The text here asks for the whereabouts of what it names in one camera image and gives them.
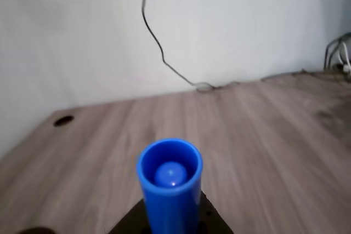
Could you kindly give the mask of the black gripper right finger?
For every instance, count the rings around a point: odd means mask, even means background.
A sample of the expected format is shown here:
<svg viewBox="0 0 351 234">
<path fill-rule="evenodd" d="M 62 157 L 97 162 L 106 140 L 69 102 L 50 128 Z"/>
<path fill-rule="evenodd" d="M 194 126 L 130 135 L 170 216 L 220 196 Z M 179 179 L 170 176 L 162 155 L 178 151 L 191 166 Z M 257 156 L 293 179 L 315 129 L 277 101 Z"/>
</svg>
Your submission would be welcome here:
<svg viewBox="0 0 351 234">
<path fill-rule="evenodd" d="M 201 192 L 199 205 L 199 224 L 197 233 L 201 234 L 233 234 L 232 229 L 219 215 L 204 192 Z"/>
</svg>

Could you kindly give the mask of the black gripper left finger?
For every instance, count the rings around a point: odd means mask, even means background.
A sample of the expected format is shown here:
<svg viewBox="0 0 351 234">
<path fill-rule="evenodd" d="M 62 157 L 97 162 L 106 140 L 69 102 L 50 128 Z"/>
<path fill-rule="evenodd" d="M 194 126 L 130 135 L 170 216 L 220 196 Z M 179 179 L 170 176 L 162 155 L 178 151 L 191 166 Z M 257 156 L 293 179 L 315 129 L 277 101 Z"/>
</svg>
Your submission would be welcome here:
<svg viewBox="0 0 351 234">
<path fill-rule="evenodd" d="M 151 233 L 143 199 L 135 204 L 132 209 L 109 231 L 109 234 L 125 233 Z"/>
</svg>

